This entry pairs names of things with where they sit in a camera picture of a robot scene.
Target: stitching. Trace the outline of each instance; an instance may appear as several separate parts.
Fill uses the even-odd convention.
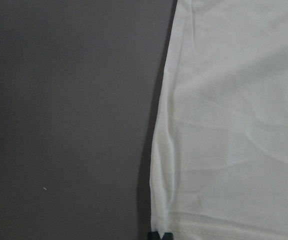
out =
[[[172,232],[183,232],[183,233],[190,233],[190,234],[202,234],[202,235],[210,235],[210,236],[217,236],[217,237],[224,237],[224,238],[232,238],[232,239],[241,239],[237,236],[230,236],[230,235],[221,235],[207,231],[189,231],[189,230],[179,230],[179,229],[170,229]]]
[[[199,221],[176,221],[176,220],[170,220],[169,222],[170,223],[178,223],[178,224],[204,225],[204,226],[219,227],[219,228],[224,228],[224,229],[235,229],[235,230],[240,230],[240,231],[245,231],[245,232],[250,232],[250,233],[255,233],[255,234],[261,234],[261,235],[265,235],[265,236],[275,236],[275,237],[288,239],[288,236],[282,235],[282,234],[250,230],[250,229],[245,229],[245,228],[241,228],[241,227],[227,226],[227,225],[222,225],[222,224],[213,224],[213,223],[199,222]]]

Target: white cloth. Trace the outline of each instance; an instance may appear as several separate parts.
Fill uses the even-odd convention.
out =
[[[288,0],[178,0],[151,156],[151,228],[288,240]]]

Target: gray surface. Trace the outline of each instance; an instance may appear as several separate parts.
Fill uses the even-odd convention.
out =
[[[171,0],[0,0],[0,240],[135,240]]]

